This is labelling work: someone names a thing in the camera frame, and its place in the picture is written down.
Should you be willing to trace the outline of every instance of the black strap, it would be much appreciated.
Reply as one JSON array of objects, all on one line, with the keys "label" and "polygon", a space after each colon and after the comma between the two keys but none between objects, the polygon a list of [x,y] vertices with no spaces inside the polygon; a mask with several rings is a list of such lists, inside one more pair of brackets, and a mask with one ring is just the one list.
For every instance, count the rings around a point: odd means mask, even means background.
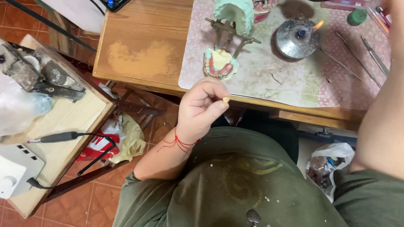
[{"label": "black strap", "polygon": [[17,7],[18,9],[22,10],[23,12],[31,15],[32,17],[34,17],[35,19],[41,21],[42,23],[46,24],[47,26],[55,29],[57,32],[62,33],[63,35],[67,36],[68,38],[76,41],[78,44],[84,46],[85,48],[89,49],[91,52],[93,53],[97,53],[96,50],[94,50],[91,46],[89,46],[87,43],[83,42],[82,40],[80,40],[79,38],[75,37],[74,35],[70,34],[69,32],[67,32],[66,30],[64,30],[63,28],[57,26],[56,24],[52,23],[50,20],[46,19],[45,17],[37,14],[36,12],[30,10],[29,8],[27,8],[26,6],[24,6],[23,4],[16,2],[14,0],[5,0],[6,2],[8,2],[10,5]]}]

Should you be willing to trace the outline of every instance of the dusty shirt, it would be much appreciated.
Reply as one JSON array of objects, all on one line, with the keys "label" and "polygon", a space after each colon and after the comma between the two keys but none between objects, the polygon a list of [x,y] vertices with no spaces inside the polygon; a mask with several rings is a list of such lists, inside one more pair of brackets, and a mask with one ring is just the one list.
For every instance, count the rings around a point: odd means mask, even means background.
[{"label": "dusty shirt", "polygon": [[[381,186],[386,176],[379,177],[370,180],[368,172],[339,177],[336,209],[269,137],[240,128],[214,128],[194,147],[179,180],[139,181],[130,174],[113,226],[245,227],[252,224],[246,218],[249,209],[260,215],[257,226],[263,227],[347,226],[344,219],[350,226],[399,226],[403,182],[390,178],[392,192]],[[392,193],[386,195],[387,189]],[[373,210],[385,204],[385,197],[395,209],[387,209],[393,213],[386,215]],[[379,217],[377,225],[369,216]]]}]

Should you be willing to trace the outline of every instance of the plaster dust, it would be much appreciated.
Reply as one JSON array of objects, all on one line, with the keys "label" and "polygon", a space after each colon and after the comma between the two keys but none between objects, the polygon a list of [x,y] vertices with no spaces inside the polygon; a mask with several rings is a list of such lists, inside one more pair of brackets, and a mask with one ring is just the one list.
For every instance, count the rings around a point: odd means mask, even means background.
[{"label": "plaster dust", "polygon": [[120,74],[168,74],[173,51],[174,47],[170,44],[153,41],[137,52],[130,52],[128,46],[117,41],[109,46],[108,63]]}]

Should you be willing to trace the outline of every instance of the terracotta tile floor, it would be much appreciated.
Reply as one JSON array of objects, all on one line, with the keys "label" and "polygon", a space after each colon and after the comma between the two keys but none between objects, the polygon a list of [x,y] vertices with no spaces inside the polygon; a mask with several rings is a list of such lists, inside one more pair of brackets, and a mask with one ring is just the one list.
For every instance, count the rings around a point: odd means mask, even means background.
[{"label": "terracotta tile floor", "polygon": [[[18,1],[47,17],[46,11],[42,10],[34,1]],[[0,0],[0,37],[18,44],[26,34],[31,34],[43,44],[49,44],[47,26]],[[89,37],[80,29],[75,29],[73,34],[97,49],[99,37]],[[75,58],[94,64],[95,54],[79,45],[75,45],[74,48]],[[122,85],[117,85],[113,90],[123,95],[125,92],[123,88]],[[175,126],[178,106],[147,92],[141,91],[139,95],[152,106],[167,110],[164,116],[154,118],[144,130],[147,142],[145,152],[147,152]],[[128,101],[140,103],[136,95],[131,95]],[[135,120],[140,117],[136,114],[131,116]],[[0,199],[0,227],[110,227],[118,206],[120,187],[140,158],[141,156],[137,156],[129,164],[43,204],[35,215],[28,219],[23,219],[7,201]],[[60,183],[73,179],[77,172],[88,163],[75,162]]]}]

